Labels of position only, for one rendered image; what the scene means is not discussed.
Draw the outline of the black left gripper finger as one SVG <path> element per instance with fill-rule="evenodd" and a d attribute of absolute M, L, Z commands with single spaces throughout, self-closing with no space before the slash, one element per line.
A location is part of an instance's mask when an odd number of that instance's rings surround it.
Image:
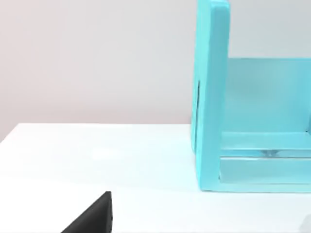
<path fill-rule="evenodd" d="M 111 191 L 104 192 L 61 233 L 112 233 Z"/>

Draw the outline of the light blue rack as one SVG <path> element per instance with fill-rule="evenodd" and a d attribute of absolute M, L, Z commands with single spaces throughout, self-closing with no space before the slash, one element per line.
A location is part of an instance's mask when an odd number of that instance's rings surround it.
<path fill-rule="evenodd" d="M 228 0 L 197 0 L 191 147 L 199 188 L 311 193 L 311 58 L 229 58 Z"/>

